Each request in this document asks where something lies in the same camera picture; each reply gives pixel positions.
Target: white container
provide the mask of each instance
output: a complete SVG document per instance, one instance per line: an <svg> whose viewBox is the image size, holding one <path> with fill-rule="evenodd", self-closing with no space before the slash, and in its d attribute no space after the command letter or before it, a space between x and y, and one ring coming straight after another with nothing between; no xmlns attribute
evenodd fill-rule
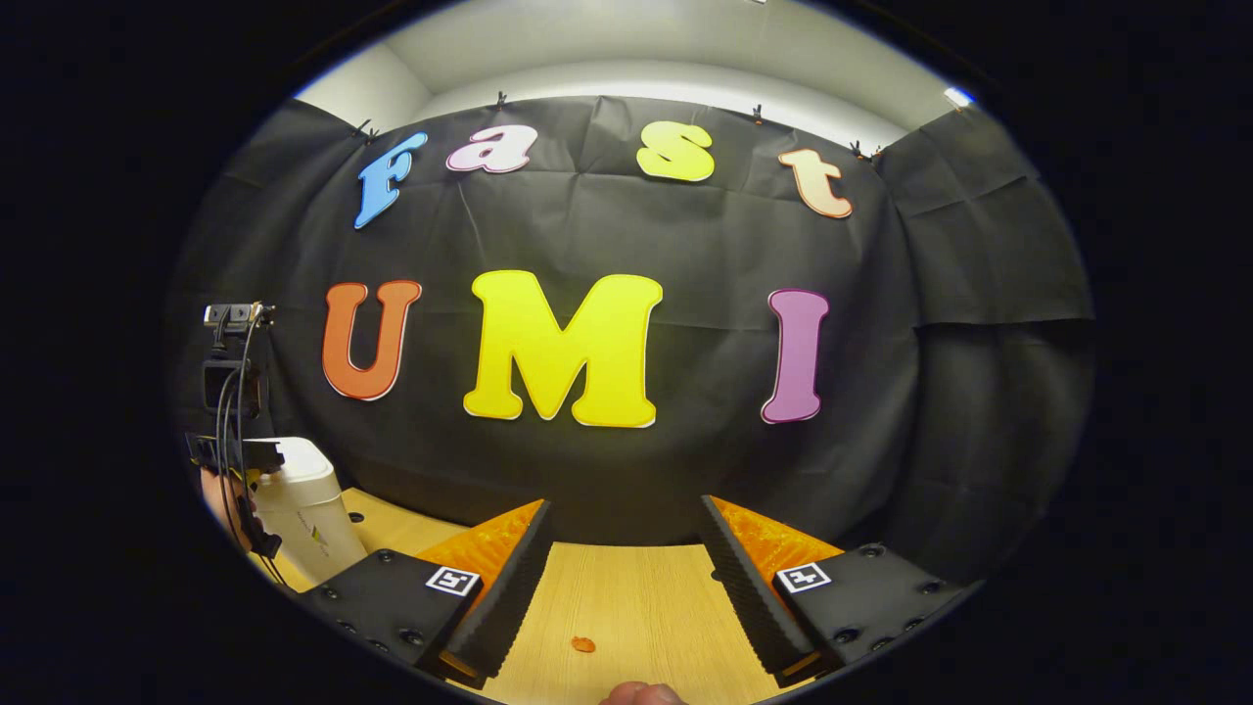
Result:
<svg viewBox="0 0 1253 705"><path fill-rule="evenodd" d="M282 470L261 476L253 495L266 532L283 538L278 552L313 585L365 558L326 456L304 438L257 441L277 441L283 456Z"/></svg>

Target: finger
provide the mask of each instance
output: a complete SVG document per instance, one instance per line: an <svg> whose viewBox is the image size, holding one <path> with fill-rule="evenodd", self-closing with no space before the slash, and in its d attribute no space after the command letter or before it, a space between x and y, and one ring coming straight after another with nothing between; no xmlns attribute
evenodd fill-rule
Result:
<svg viewBox="0 0 1253 705"><path fill-rule="evenodd" d="M683 699L664 682L640 689L632 705L683 705Z"/></svg>
<svg viewBox="0 0 1253 705"><path fill-rule="evenodd" d="M635 692L645 687L648 687L648 684L638 680L620 682L609 691L609 697L604 701L604 704L632 705L634 702Z"/></svg>

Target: black backdrop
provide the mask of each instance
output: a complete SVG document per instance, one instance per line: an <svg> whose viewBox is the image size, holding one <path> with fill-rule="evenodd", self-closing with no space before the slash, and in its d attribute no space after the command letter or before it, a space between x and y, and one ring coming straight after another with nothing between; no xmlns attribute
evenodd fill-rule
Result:
<svg viewBox="0 0 1253 705"><path fill-rule="evenodd" d="M644 175L635 150L655 120L713 135L713 175ZM526 167L445 167L469 135L501 124L539 130ZM355 229L357 174L419 130L429 142L396 202ZM966 581L1021 537L1069 466L1090 392L1086 282L1037 172L979 109L936 119L873 163L787 125L639 98L476 108L371 144L353 131L292 100L205 197L165 318L169 383L190 428L211 425L198 409L204 306L261 298L278 306L278 324L262 338L271 413L254 433L307 437L346 482L459 523L545 497L559 541L690 542L695 498L712 493L841 541L883 510L858 531L886 532L903 555ZM850 217L802 202L778 154L806 148L840 168ZM512 422L466 414L482 326L470 284L494 269L534 272L563 326L603 275L658 280L655 425L588 428L568 411L545 422L529 401ZM342 397L322 372L326 292L401 278L422 297L400 377L380 401ZM822 411L766 425L778 349L766 298L789 287L831 303ZM381 314L367 301L352 339L365 367Z"/></svg>
<svg viewBox="0 0 1253 705"><path fill-rule="evenodd" d="M24 520L6 700L437 697L258 590L168 471L177 448L155 441L169 421L154 383L159 272L197 203L283 96L419 9L18 8L24 63L10 78L30 110L10 115L24 185L6 274L35 303L11 309L9 329L36 334L20 349L28 414L13 451L38 456L6 473ZM938 41L878 9L841 9L966 75L1022 138L1076 223L1099 364L1075 470L1010 565L905 649L797 701L1197 701L1230 687L1239 610L1217 579L1233 555L1224 500L1240 497L1223 475L1237 451L1227 425L1243 411L1229 407L1223 331L1243 278L1227 269L1240 239L1220 205L1239 199L1205 175L1238 136L1222 113L1233 83L1215 83L1242 65L1237 6L892 3ZM83 313L84 284L112 314ZM248 655L261 665L237 665Z"/></svg>

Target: wooden table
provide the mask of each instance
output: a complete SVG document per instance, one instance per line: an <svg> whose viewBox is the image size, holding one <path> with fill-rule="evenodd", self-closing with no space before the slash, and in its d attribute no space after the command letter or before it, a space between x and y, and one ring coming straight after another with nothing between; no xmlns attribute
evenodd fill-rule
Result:
<svg viewBox="0 0 1253 705"><path fill-rule="evenodd" d="M465 527L408 512L358 490L345 507L366 551L413 555ZM287 582L312 587L279 553ZM703 546L554 543L500 675L482 695L510 705L596 705L619 682L669 684L693 705L744 705L784 690L753 654ZM593 654L570 640L591 639Z"/></svg>

